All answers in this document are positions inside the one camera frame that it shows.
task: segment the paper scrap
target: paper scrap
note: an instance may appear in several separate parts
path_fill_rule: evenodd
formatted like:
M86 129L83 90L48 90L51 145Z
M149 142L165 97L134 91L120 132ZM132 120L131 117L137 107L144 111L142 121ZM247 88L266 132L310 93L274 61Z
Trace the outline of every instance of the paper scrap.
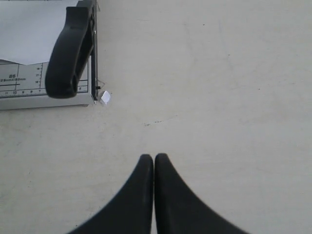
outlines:
M66 7L77 2L0 0L0 59L24 65L48 62L65 25Z
M104 102L105 105L107 105L110 99L111 99L111 95L109 94L109 92L105 91L103 96L101 97L101 101Z

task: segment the black handle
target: black handle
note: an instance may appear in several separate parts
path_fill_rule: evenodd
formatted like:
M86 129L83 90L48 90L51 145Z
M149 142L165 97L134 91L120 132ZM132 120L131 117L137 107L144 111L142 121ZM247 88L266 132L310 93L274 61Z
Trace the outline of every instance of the black handle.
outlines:
M94 1L82 0L66 8L66 21L53 48L45 76L52 98L76 96L78 83L94 48Z

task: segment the white paper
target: white paper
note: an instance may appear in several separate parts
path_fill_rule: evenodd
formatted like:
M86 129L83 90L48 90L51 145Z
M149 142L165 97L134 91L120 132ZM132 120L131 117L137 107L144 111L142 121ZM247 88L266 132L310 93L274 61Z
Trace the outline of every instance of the white paper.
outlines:
M110 99L111 99L111 95L109 94L109 92L105 91L101 98L101 101L107 104Z
M48 62L65 24L66 7L77 2L0 0L0 59L25 65Z

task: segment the white table surface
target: white table surface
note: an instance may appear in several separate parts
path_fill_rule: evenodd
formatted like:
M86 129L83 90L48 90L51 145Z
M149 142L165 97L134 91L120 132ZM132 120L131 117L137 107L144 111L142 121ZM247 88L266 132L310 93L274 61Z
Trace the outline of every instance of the white table surface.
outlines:
M0 112L0 233L70 231L158 152L246 231L311 233L312 2L100 7L108 105Z

